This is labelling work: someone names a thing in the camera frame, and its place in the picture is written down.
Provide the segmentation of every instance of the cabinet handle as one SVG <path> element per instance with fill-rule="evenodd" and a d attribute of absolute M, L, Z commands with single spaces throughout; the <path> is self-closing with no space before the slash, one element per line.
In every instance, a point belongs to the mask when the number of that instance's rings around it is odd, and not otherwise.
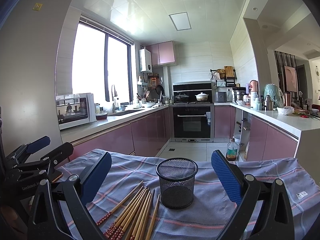
<path fill-rule="evenodd" d="M 177 117 L 207 117 L 206 114 L 204 115 L 178 115 L 177 114 Z"/>

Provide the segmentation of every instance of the white microwave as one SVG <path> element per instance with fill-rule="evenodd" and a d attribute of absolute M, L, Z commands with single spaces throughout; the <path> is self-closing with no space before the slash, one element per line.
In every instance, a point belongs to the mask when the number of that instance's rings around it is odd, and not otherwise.
<path fill-rule="evenodd" d="M 56 96 L 60 130 L 96 121 L 93 94 Z"/>

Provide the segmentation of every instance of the ceiling light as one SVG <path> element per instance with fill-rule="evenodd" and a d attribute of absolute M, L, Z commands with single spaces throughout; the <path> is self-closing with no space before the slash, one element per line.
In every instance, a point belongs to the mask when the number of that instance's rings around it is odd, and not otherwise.
<path fill-rule="evenodd" d="M 172 20 L 172 23 L 177 31 L 191 29 L 189 16 L 187 12 L 170 14 L 169 17 Z"/>

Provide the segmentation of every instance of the window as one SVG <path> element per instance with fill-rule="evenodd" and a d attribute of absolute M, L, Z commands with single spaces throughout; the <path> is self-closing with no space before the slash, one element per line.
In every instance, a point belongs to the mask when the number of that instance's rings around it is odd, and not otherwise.
<path fill-rule="evenodd" d="M 79 24 L 72 63 L 74 94 L 93 93 L 102 106 L 112 101 L 114 85 L 120 102 L 132 101 L 130 45 L 108 33 Z"/>

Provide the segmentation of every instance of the bottle label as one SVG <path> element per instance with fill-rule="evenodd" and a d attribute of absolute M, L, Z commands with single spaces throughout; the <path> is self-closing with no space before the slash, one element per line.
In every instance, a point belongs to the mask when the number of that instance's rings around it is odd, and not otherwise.
<path fill-rule="evenodd" d="M 237 149 L 231 150 L 227 149 L 227 158 L 233 159 L 237 157 Z"/>

